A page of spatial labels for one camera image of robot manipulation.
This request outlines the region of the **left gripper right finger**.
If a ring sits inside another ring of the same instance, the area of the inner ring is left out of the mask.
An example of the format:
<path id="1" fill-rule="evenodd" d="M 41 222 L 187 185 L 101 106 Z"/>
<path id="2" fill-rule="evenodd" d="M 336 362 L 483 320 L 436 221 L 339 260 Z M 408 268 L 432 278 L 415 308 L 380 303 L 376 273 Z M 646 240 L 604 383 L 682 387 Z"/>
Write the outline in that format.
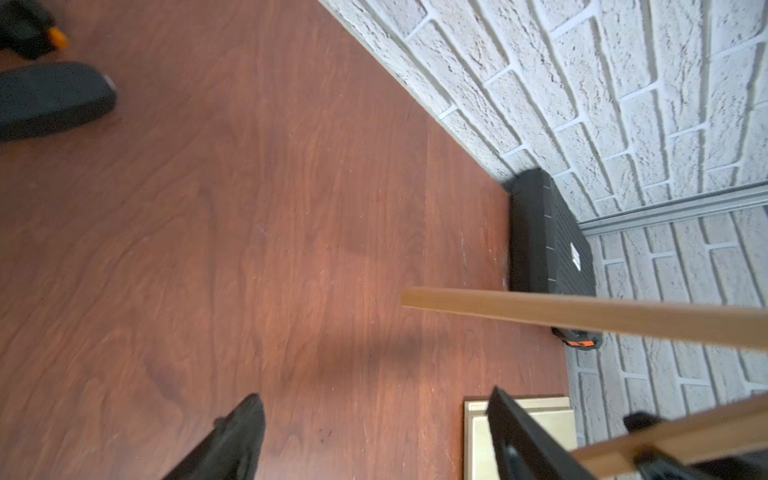
<path id="1" fill-rule="evenodd" d="M 495 386 L 486 416 L 500 479 L 593 479 L 507 392 Z"/>

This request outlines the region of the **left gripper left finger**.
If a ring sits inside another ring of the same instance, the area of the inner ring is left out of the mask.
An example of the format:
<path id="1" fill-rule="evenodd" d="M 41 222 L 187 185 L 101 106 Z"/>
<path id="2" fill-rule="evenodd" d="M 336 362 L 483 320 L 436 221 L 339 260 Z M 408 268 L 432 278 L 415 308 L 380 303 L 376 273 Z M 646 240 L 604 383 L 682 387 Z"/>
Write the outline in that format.
<path id="1" fill-rule="evenodd" d="M 266 431 L 261 397 L 246 396 L 163 480 L 254 479 Z"/>

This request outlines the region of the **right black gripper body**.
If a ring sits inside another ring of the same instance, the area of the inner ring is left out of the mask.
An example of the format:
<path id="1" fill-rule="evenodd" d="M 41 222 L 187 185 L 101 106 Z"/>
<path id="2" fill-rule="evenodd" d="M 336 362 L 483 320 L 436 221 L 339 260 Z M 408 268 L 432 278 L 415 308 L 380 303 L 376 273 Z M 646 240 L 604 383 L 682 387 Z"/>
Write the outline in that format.
<path id="1" fill-rule="evenodd" d="M 624 417 L 628 452 L 645 479 L 765 479 L 767 412 L 709 410 L 672 421 Z"/>

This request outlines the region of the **light plywood board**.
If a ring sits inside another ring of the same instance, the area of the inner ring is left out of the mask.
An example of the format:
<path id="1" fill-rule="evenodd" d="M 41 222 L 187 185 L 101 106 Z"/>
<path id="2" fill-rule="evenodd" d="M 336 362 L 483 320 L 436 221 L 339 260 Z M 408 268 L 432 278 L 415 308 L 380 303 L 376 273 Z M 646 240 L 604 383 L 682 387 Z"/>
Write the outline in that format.
<path id="1" fill-rule="evenodd" d="M 465 479 L 527 479 L 527 459 L 551 461 L 578 447 L 567 396 L 469 397 L 463 416 Z"/>

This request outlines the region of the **small wooden easel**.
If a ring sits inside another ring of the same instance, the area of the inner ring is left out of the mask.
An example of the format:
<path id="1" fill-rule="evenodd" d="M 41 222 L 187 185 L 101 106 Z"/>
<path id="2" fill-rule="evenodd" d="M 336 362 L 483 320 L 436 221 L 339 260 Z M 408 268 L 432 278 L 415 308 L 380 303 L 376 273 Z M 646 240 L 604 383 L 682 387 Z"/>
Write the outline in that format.
<path id="1" fill-rule="evenodd" d="M 410 308 L 526 324 L 663 337 L 747 349 L 767 347 L 767 312 L 764 309 L 428 287 L 405 289 L 401 294 L 401 303 Z M 767 397 L 755 396 L 711 410 L 767 412 Z M 569 453 L 594 476 L 593 479 L 638 472 L 626 447 L 628 436 Z"/>

